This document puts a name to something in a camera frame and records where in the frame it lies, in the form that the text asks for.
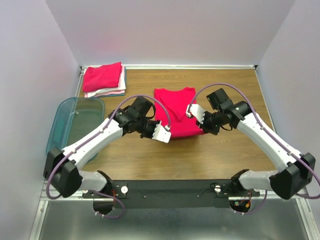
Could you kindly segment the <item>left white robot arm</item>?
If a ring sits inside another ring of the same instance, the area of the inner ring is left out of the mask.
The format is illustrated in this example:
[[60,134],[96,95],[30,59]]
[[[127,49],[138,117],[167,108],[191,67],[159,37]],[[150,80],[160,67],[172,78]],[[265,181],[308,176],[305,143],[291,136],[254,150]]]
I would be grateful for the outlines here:
[[171,137],[171,119],[167,124],[148,116],[160,102],[147,95],[134,95],[132,104],[115,110],[94,130],[77,142],[58,149],[52,148],[46,158],[43,177],[47,180],[46,196],[51,200],[68,198],[77,191],[95,192],[107,197],[113,192],[112,180],[103,171],[84,171],[83,167],[108,144],[137,132],[141,138],[168,143]]

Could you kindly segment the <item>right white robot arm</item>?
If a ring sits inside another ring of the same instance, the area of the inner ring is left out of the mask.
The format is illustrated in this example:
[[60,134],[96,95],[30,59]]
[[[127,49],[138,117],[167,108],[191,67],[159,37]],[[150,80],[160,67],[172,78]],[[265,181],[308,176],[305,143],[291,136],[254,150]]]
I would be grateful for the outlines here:
[[241,196],[247,190],[273,191],[289,200],[313,179],[316,159],[302,154],[279,137],[255,112],[248,99],[233,103],[223,88],[207,95],[214,112],[205,111],[198,104],[187,107],[186,114],[196,118],[204,133],[217,135],[225,125],[249,137],[271,160],[273,171],[243,169],[231,178],[230,191]]

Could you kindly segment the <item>folded pink t-shirt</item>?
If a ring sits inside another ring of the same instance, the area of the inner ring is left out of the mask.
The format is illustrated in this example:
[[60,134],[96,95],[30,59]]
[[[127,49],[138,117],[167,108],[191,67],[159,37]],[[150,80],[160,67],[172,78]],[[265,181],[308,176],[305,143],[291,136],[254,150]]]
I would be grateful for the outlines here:
[[121,91],[113,91],[113,92],[106,92],[106,93],[100,93],[100,94],[96,94],[96,95],[92,95],[91,98],[96,97],[96,98],[102,98],[102,97],[119,97],[119,96],[124,96],[125,95],[125,91],[121,90]]

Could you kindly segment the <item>folded white t-shirt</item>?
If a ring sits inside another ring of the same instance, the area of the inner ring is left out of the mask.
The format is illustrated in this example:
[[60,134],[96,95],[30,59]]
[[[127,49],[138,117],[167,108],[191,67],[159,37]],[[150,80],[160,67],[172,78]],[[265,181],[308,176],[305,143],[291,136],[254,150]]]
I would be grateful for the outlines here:
[[84,97],[85,98],[91,98],[92,95],[109,93],[109,92],[115,91],[116,89],[117,89],[117,87],[114,87],[114,88],[102,88],[102,89],[98,89],[96,91],[85,92],[84,93]]

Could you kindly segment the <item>teal plastic bin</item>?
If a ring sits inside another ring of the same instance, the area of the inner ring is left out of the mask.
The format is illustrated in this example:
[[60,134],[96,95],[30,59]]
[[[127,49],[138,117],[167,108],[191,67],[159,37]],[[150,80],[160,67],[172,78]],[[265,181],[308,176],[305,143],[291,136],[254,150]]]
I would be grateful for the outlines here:
[[57,108],[45,152],[62,150],[85,137],[105,119],[105,103],[97,97],[71,97]]

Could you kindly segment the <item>metal lower shelf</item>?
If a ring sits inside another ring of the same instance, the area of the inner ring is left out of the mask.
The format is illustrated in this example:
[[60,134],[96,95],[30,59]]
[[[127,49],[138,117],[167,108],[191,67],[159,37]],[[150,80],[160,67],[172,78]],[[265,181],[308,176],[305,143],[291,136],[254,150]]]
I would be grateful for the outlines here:
[[45,201],[32,240],[317,240],[306,200],[268,199],[248,215],[222,208],[129,209],[119,219],[96,216],[86,200]]

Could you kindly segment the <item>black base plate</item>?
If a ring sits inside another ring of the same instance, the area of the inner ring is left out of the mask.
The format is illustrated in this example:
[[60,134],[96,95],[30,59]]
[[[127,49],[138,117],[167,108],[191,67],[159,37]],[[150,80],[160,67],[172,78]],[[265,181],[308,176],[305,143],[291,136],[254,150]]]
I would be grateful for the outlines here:
[[100,192],[126,209],[228,208],[229,198],[260,196],[252,189],[234,192],[228,179],[112,180]]

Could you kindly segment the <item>aluminium frame rail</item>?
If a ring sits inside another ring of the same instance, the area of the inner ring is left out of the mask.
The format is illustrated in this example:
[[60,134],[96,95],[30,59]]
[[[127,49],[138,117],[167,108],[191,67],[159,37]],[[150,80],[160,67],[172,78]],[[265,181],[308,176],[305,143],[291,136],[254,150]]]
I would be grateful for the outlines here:
[[[307,190],[305,187],[300,188],[298,184],[288,183],[288,184],[277,184],[274,180],[271,180],[269,185],[252,185],[247,184],[244,189],[240,189],[240,191],[249,191],[249,188],[253,187],[254,192],[272,192],[276,196],[288,200],[293,197],[300,198],[309,198],[310,196],[307,194]],[[66,192],[61,188],[59,189],[58,185],[54,186],[54,182],[49,180],[45,180],[41,190],[41,198],[47,198],[49,200],[56,200],[60,197],[69,198],[70,196],[75,195],[76,193],[88,193],[92,191],[100,191],[102,192],[102,188],[96,188],[92,183],[81,183],[80,187],[72,186],[70,189],[65,189]]]

